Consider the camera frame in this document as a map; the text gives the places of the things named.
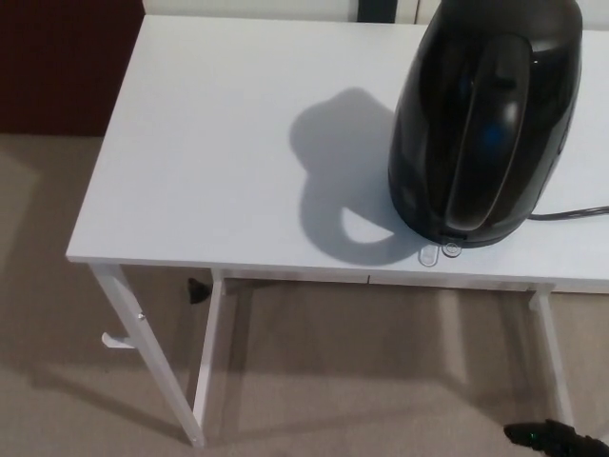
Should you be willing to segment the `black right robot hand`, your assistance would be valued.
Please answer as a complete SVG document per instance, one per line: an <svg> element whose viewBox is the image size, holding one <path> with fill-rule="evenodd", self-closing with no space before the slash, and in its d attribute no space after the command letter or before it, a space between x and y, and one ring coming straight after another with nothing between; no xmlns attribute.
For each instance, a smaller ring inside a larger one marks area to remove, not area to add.
<svg viewBox="0 0 609 457"><path fill-rule="evenodd" d="M571 426L552 419L505 425L503 433L514 445L550 457L608 457L602 440L580 435Z"/></svg>

